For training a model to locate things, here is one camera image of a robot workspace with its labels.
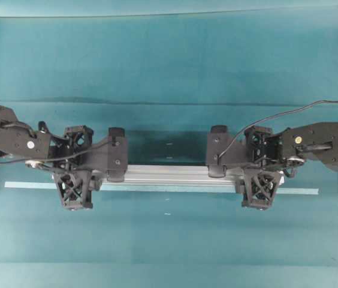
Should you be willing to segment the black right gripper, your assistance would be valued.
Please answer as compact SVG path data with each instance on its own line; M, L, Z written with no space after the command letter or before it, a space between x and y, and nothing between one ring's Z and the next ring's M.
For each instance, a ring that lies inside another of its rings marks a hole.
M245 140L242 207L266 210L272 206L280 184L280 174L275 171L285 168L280 156L282 136L273 134L271 128L253 126L245 130Z

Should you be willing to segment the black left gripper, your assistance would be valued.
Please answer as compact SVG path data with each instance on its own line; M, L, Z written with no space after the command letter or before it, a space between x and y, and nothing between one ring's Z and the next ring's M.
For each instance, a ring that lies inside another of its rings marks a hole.
M49 158L62 158L49 160L49 172L54 173L53 179L62 207L70 211L92 209L90 181L93 170L84 163L87 153L74 157L73 155L91 148L93 130L79 125L67 127L63 136L52 133L50 135Z

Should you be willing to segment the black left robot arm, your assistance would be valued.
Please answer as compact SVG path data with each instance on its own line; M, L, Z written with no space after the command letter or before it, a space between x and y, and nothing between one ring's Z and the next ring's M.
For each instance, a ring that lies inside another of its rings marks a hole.
M80 169L92 146L93 131L85 125L68 127L54 135L44 121L36 129L18 120L13 109L0 105L0 159L50 173L65 209L91 209L92 172Z

